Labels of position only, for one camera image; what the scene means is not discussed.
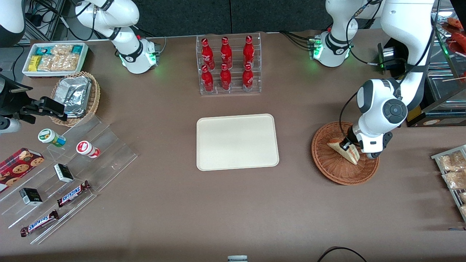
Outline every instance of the aluminum foil package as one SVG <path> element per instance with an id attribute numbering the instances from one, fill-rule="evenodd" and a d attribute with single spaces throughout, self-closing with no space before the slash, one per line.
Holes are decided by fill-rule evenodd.
<path id="1" fill-rule="evenodd" d="M 65 105 L 68 118 L 82 118 L 90 95 L 92 81 L 85 77 L 71 77 L 60 80 L 54 100 Z"/>

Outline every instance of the red cookie box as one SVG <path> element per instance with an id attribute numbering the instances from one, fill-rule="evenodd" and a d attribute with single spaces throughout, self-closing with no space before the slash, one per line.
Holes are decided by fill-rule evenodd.
<path id="1" fill-rule="evenodd" d="M 12 186 L 29 171 L 44 162 L 44 156 L 27 148 L 21 148 L 0 163 L 0 193 Z"/>

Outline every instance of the gray wall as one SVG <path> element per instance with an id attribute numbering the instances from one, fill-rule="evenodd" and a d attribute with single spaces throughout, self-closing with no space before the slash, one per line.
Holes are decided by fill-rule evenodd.
<path id="1" fill-rule="evenodd" d="M 325 0 L 133 0 L 156 36 L 325 29 Z"/>

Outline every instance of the snack box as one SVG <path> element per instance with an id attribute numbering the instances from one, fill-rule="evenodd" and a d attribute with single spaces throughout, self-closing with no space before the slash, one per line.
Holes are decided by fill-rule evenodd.
<path id="1" fill-rule="evenodd" d="M 82 46 L 81 53 L 79 54 L 79 60 L 78 60 L 78 65 L 76 66 L 76 70 L 74 71 L 29 71 L 29 63 L 31 62 L 31 58 L 33 55 L 36 54 L 38 48 L 43 48 L 43 47 L 49 47 L 53 46 L 56 44 L 61 44 L 61 45 L 74 45 L 74 46 Z M 31 78 L 52 78 L 52 77 L 62 77 L 62 76 L 68 76 L 71 74 L 79 73 L 81 72 L 82 65 L 84 64 L 84 59 L 86 58 L 86 54 L 88 51 L 89 47 L 83 42 L 49 42 L 49 43 L 37 43 L 31 46 L 31 50 L 29 51 L 29 54 L 27 55 L 26 62 L 24 63 L 23 66 L 23 74 L 25 76 L 31 77 Z"/>
<path id="2" fill-rule="evenodd" d="M 29 171 L 44 162 L 44 156 L 27 148 L 21 148 L 0 163 L 0 193 L 12 186 Z"/>

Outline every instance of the yellow snack package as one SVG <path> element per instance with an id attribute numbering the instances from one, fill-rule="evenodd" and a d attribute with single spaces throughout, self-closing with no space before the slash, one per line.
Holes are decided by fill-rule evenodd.
<path id="1" fill-rule="evenodd" d="M 36 72 L 37 71 L 37 66 L 41 62 L 42 56 L 40 55 L 33 55 L 31 57 L 31 62 L 29 62 L 29 66 L 27 67 L 27 70 L 29 72 Z"/>

